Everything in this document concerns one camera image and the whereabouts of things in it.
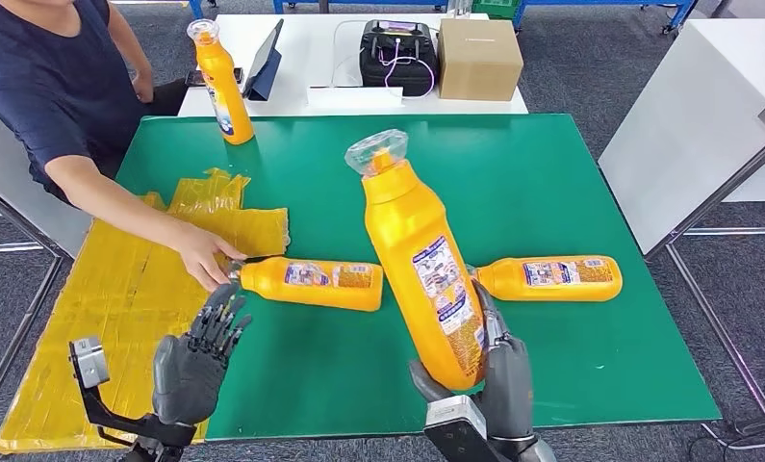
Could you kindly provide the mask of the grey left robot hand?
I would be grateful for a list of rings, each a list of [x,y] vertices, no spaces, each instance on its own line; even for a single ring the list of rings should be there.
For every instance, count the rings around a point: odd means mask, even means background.
[[[159,342],[152,404],[161,423],[199,424],[216,410],[232,353],[251,322],[248,314],[238,317],[245,304],[239,289],[234,282],[218,286],[185,333]]]

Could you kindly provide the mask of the person's left hand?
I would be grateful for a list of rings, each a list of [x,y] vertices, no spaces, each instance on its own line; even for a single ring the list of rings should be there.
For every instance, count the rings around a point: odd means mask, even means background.
[[[151,103],[154,99],[152,69],[150,67],[146,67],[143,69],[135,70],[134,77],[132,79],[132,86],[136,97],[141,103]]]

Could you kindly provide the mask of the person's right hand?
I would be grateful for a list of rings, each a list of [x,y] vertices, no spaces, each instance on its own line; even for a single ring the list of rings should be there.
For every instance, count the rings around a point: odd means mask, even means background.
[[[232,260],[244,260],[246,255],[220,236],[193,224],[179,221],[169,247],[176,251],[190,274],[207,292],[229,283],[229,277],[217,261],[222,255]]]

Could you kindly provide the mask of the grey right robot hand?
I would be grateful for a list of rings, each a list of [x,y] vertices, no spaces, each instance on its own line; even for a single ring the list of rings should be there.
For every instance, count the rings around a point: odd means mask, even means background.
[[[441,430],[430,429],[426,437],[440,452],[468,454],[485,448],[503,457],[517,456],[536,441],[532,430],[532,383],[525,344],[513,336],[484,286],[472,285],[485,319],[484,386],[470,396],[486,424],[481,436],[470,422],[445,424]]]

